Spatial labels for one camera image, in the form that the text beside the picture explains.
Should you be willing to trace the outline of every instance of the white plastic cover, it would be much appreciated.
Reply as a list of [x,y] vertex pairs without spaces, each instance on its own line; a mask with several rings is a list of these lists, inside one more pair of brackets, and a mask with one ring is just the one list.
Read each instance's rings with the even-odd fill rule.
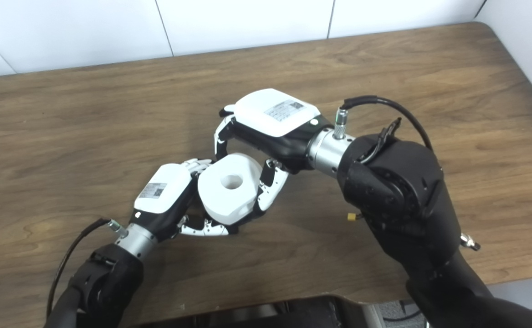
[[235,103],[235,119],[259,132],[282,137],[320,115],[318,108],[275,89],[250,93]]
[[134,208],[151,213],[164,213],[181,196],[191,182],[191,173],[180,164],[161,166],[134,201]]

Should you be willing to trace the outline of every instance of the cable connector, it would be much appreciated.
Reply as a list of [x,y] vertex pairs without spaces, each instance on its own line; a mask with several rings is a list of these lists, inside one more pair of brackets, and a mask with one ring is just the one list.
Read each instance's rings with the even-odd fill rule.
[[345,138],[345,131],[347,130],[347,110],[343,108],[337,109],[335,116],[335,132],[333,138],[341,140]]
[[108,227],[120,238],[128,236],[128,230],[116,222],[116,220],[110,219],[110,222],[108,222]]
[[362,218],[363,218],[362,214],[347,213],[347,221],[357,221]]

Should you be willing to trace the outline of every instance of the black cable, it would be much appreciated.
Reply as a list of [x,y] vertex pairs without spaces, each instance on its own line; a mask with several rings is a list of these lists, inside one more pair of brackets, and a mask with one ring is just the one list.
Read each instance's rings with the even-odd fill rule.
[[56,293],[57,283],[60,281],[61,274],[62,272],[64,272],[64,268],[66,267],[66,263],[68,263],[68,259],[70,259],[70,255],[72,255],[72,252],[74,251],[76,246],[80,243],[80,241],[85,236],[89,235],[89,233],[96,230],[100,226],[107,224],[108,222],[110,222],[110,219],[99,218],[98,220],[96,220],[95,222],[87,226],[85,229],[82,230],[82,232],[80,232],[79,236],[76,237],[72,245],[70,245],[70,248],[68,248],[68,251],[66,251],[66,254],[64,255],[64,259],[62,259],[60,266],[57,268],[56,276],[53,282],[51,283],[51,288],[49,290],[49,296],[47,297],[46,318],[49,318],[49,315],[51,314],[51,310],[53,308],[53,298]]
[[414,115],[409,110],[407,110],[406,108],[404,108],[404,106],[402,106],[401,104],[398,104],[397,102],[393,100],[389,100],[387,98],[382,98],[378,96],[360,96],[360,97],[345,99],[345,101],[343,102],[343,105],[340,108],[351,109],[355,106],[360,106],[364,104],[384,104],[400,112],[402,115],[405,116],[405,118],[408,119],[408,121],[410,121],[410,123],[412,123],[412,126],[416,129],[416,131],[418,131],[418,133],[420,134],[420,137],[422,137],[422,141],[424,141],[424,146],[426,146],[426,148],[433,151],[432,143],[430,142],[428,133],[426,133],[426,130],[424,130],[420,122],[414,117]]
[[410,320],[412,318],[415,318],[417,317],[418,315],[420,315],[420,313],[422,313],[422,311],[418,310],[414,313],[412,313],[411,315],[409,316],[403,316],[401,318],[383,318],[384,321],[387,321],[387,322],[400,322],[400,321],[406,321],[406,320]]
[[361,164],[366,164],[366,162],[369,162],[370,160],[374,159],[374,157],[379,153],[381,148],[383,148],[385,143],[387,142],[387,137],[393,135],[395,131],[399,128],[401,121],[402,118],[397,118],[397,120],[393,121],[387,128],[382,129],[379,133],[379,136],[377,137],[376,147],[373,148],[373,151],[369,155],[362,155],[360,158],[358,158],[358,161]]

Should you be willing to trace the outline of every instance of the wood grain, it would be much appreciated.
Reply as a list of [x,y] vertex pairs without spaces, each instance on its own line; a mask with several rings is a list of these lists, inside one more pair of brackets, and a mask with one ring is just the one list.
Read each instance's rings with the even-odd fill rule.
[[[0,327],[42,326],[79,231],[99,216],[125,223],[160,165],[212,156],[217,111],[265,87],[328,118],[362,94],[407,106],[433,140],[463,230],[483,245],[463,251],[468,262],[489,284],[532,277],[532,87],[491,30],[469,23],[0,77]],[[394,117],[358,109],[349,132]],[[409,124],[399,136],[419,140]],[[123,325],[322,293],[405,297],[403,270],[363,222],[345,220],[349,210],[332,179],[290,177],[239,235],[158,247]],[[62,281],[113,239],[89,236]]]

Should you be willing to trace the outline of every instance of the hole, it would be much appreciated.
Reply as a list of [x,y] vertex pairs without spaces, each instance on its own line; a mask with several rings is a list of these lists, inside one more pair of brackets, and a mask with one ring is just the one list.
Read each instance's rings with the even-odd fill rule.
[[226,187],[227,189],[233,190],[241,186],[243,179],[241,178],[241,176],[231,174],[229,176],[223,176],[221,181],[222,186]]

